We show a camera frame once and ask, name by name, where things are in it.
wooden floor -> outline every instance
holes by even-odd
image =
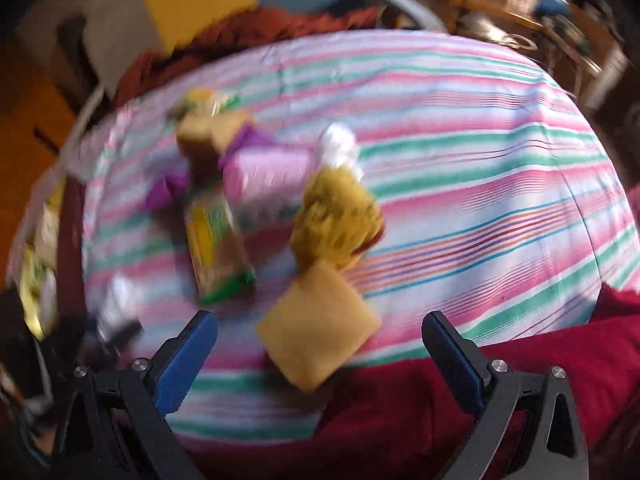
[[[0,269],[31,186],[55,162],[33,136],[38,127],[62,145],[74,116],[43,69],[10,38],[0,46]]]

blue gripper pad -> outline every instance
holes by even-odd
[[[155,382],[152,399],[161,416],[180,408],[217,338],[216,317],[200,310],[178,337],[165,341],[156,352],[149,378]]]
[[[422,342],[460,409],[464,413],[479,415],[484,411],[484,382],[435,314],[430,312],[422,320]],[[458,332],[456,335],[460,339],[459,342],[466,341]]]

pink cylinder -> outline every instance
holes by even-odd
[[[225,197],[233,204],[299,192],[315,170],[316,158],[310,150],[245,148],[225,164]]]

striped tablecloth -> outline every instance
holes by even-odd
[[[483,345],[586,322],[603,281],[640,284],[638,235],[613,166],[539,67],[439,34],[315,36],[206,66],[104,126],[84,213],[86,294],[96,311],[114,276],[135,284],[145,327],[136,355],[151,355],[197,308],[180,214],[143,210],[153,180],[186,167],[165,111],[192,86],[238,92],[278,139],[311,145],[334,121],[356,132],[387,231],[347,273],[383,319],[350,366],[424,356],[420,322],[433,309]],[[254,332],[294,272],[294,212],[238,212],[257,294],[212,307],[217,345],[168,418],[188,446],[305,438],[339,388],[295,390]]]

screw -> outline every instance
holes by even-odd
[[[566,372],[561,366],[552,366],[551,373],[556,379],[564,379],[566,377]]]
[[[74,377],[80,378],[86,375],[86,366],[79,366],[74,369]]]
[[[503,373],[509,369],[509,365],[502,359],[494,359],[493,361],[491,361],[491,368],[493,368],[496,372]]]
[[[134,372],[144,372],[149,367],[149,359],[140,357],[133,361],[131,368]]]

